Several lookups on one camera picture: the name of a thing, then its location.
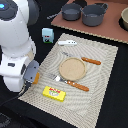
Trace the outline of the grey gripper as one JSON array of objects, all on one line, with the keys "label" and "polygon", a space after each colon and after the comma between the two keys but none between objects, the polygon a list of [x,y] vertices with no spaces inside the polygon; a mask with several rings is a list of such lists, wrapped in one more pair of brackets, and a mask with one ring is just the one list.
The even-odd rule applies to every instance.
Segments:
[{"label": "grey gripper", "polygon": [[31,61],[25,71],[24,80],[26,82],[33,83],[36,74],[38,72],[38,68],[39,68],[39,63],[35,60]]}]

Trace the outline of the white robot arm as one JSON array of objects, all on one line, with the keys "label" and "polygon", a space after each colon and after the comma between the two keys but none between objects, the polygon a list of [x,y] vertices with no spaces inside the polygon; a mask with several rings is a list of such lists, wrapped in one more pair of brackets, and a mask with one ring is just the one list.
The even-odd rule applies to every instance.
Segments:
[{"label": "white robot arm", "polygon": [[36,77],[39,63],[28,26],[38,17],[36,0],[0,0],[0,75],[12,92],[20,92],[26,83],[30,86]]}]

